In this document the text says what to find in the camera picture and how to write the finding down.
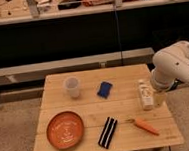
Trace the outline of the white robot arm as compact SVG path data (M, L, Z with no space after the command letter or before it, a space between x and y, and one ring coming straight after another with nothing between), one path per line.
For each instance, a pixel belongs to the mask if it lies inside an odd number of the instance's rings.
M189 42L181 40L162 48L154 54L153 65L150 84L155 90L155 106L160 107L166 100L165 92L170 90L176 79L189 85Z

